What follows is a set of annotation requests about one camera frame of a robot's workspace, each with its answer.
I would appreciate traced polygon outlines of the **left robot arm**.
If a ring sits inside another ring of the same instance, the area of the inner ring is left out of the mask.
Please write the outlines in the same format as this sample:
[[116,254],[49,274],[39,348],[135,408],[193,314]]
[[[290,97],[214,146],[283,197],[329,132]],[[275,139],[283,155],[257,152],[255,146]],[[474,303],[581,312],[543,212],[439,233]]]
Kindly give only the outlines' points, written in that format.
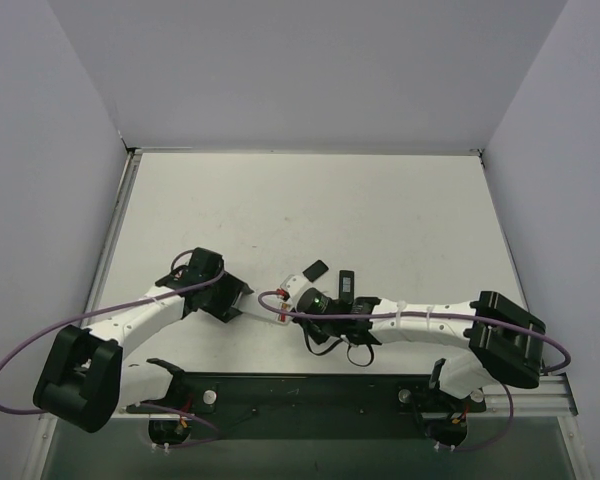
[[163,411],[184,402],[179,371],[159,359],[137,366],[127,357],[155,334],[202,311],[227,323],[240,315],[249,285],[228,273],[221,254],[197,247],[138,300],[98,312],[85,328],[69,324],[56,335],[33,403],[82,430],[100,430],[119,409],[151,400]]

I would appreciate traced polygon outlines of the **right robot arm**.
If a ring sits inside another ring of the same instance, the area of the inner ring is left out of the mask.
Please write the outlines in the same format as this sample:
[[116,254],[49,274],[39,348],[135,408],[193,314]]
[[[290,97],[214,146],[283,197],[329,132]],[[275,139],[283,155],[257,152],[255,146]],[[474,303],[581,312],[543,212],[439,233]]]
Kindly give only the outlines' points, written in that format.
[[545,324],[494,291],[476,300],[418,305],[378,297],[351,302],[332,299],[311,287],[292,299],[295,320],[316,343],[333,337],[351,346],[397,342],[460,349],[434,363],[430,387],[464,399],[502,383],[521,389],[539,385]]

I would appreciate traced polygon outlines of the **black battery cover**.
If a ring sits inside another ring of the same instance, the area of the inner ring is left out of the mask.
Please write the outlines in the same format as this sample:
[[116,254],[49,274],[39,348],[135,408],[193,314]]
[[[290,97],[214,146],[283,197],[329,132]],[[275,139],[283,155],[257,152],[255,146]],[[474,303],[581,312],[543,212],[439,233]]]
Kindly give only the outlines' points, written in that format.
[[328,271],[329,267],[322,260],[316,260],[302,272],[302,275],[313,283]]

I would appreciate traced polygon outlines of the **black remote control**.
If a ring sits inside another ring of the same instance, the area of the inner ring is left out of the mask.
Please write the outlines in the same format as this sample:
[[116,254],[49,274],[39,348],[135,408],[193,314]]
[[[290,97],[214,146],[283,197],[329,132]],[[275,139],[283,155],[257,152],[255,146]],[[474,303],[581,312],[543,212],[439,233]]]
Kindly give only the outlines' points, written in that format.
[[340,270],[338,279],[338,298],[340,301],[351,304],[355,299],[355,272]]

